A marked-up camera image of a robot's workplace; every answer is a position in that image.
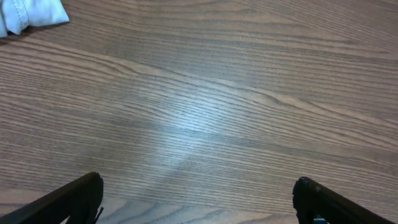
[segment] wooden table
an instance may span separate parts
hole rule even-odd
[[[0,40],[0,213],[89,172],[99,223],[297,223],[308,176],[398,222],[398,3],[63,0]]]

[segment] black plastic object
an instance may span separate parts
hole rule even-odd
[[[103,186],[104,183],[100,175],[90,172],[14,212],[0,217],[0,224],[59,224],[68,217],[67,224],[93,224],[98,218],[96,218],[96,214],[103,198]]]
[[[296,181],[293,207],[300,224],[393,224],[308,177]]]

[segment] white napkin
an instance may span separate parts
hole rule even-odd
[[[0,0],[0,37],[20,34],[27,26],[68,22],[60,0]]]

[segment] white cloth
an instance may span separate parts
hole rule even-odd
[[[68,22],[60,0],[0,0],[0,37],[20,34],[27,26]]]

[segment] wood grain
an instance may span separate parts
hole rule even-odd
[[[16,210],[39,197],[43,192],[31,190],[3,190],[0,192],[0,216]],[[291,224],[297,223],[295,215],[271,215],[244,210],[171,205],[138,200],[105,197],[104,208],[97,223],[217,223],[217,224]]]
[[[395,0],[243,0],[256,10],[398,53]]]
[[[1,189],[94,170],[104,223],[294,223],[305,175],[398,222],[393,50],[261,3],[63,3],[0,40]]]
[[[34,36],[360,113],[398,115],[397,57],[357,40],[229,1],[66,0],[65,7],[70,24]]]

